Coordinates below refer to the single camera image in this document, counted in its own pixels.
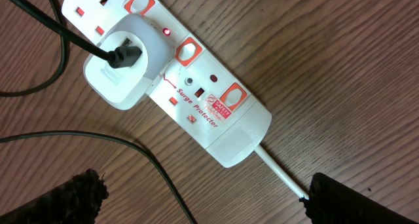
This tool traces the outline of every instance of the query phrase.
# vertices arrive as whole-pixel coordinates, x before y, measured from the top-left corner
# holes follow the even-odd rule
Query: surge protector
[[[104,50],[138,46],[132,67],[90,55],[84,76],[117,109],[149,96],[220,164],[249,156],[272,115],[159,0],[64,0],[62,13]]]

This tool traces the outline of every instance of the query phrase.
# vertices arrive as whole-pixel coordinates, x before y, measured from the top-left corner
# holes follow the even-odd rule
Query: wood grain
[[[52,16],[47,0],[30,1]],[[298,182],[307,188],[323,172],[419,221],[419,0],[162,2],[267,106],[263,145]],[[39,84],[59,62],[60,39],[7,0],[0,10],[1,90]],[[107,105],[82,75],[87,56],[72,45],[57,83],[1,98],[0,136],[119,136],[157,156],[199,223],[310,222],[256,155],[224,169],[150,99],[129,111]],[[70,136],[0,146],[0,214],[87,168],[109,186],[98,223],[187,223],[147,159]]]

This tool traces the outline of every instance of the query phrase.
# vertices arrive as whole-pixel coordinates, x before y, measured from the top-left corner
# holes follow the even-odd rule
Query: wooden table
[[[52,15],[48,0],[30,1]],[[162,2],[266,105],[273,119],[263,145],[299,183],[308,188],[323,172],[419,221],[419,0]],[[49,78],[58,36],[7,0],[0,10],[1,90]],[[157,156],[199,223],[310,222],[257,155],[225,169],[150,99],[129,111],[109,106],[83,77],[87,56],[71,45],[58,82],[1,98],[0,136],[122,137]],[[70,136],[0,146],[0,214],[87,168],[105,173],[110,192],[98,223],[187,223],[147,159]]]

